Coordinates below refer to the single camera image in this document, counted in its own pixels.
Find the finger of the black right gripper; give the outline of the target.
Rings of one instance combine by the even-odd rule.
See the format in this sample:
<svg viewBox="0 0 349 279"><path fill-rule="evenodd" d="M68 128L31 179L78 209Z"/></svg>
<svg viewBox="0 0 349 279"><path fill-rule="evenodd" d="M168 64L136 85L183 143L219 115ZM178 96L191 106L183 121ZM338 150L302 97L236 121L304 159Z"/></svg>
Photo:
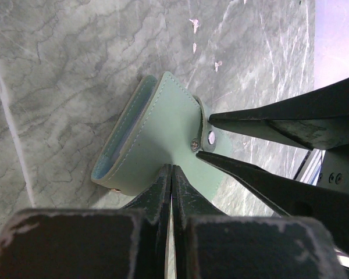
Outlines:
<svg viewBox="0 0 349 279"><path fill-rule="evenodd" d="M349 78L255 109L210 115L222 130L302 149L349 144Z"/></svg>
<svg viewBox="0 0 349 279"><path fill-rule="evenodd" d="M272 174L254 164L199 151L196 157L230 175L281 216L311 217L349 255L349 194Z"/></svg>

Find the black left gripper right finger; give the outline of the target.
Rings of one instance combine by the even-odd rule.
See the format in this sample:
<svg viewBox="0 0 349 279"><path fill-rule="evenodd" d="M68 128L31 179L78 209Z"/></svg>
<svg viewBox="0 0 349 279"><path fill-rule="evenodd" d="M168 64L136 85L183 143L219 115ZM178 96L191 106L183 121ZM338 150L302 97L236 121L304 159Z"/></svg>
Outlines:
<svg viewBox="0 0 349 279"><path fill-rule="evenodd" d="M325 227L307 217L228 216L172 170L177 278L346 278Z"/></svg>

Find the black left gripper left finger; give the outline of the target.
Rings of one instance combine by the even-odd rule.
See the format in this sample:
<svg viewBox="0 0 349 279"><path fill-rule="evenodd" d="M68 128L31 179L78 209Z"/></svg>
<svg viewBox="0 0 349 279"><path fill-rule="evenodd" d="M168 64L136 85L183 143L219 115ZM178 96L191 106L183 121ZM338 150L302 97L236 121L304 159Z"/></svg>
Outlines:
<svg viewBox="0 0 349 279"><path fill-rule="evenodd" d="M120 209L24 209L0 233L0 278L165 278L172 167Z"/></svg>

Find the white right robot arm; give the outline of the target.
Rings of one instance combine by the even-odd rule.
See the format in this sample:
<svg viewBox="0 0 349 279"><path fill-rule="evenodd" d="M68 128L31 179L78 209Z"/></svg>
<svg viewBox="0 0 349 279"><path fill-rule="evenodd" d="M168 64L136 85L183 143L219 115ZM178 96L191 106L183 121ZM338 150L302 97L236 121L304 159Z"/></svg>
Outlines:
<svg viewBox="0 0 349 279"><path fill-rule="evenodd" d="M325 152L316 185L215 153L197 157L232 176L283 216L317 219L349 255L349 78L260 108L212 114L222 130Z"/></svg>

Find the aluminium frame rail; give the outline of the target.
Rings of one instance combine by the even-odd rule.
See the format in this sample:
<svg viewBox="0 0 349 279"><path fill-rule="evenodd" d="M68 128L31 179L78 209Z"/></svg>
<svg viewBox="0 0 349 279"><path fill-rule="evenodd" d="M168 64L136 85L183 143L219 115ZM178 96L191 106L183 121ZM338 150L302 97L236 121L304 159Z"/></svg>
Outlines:
<svg viewBox="0 0 349 279"><path fill-rule="evenodd" d="M323 162L323 151L314 149L308 151L301 162L293 180L310 185L316 185Z"/></svg>

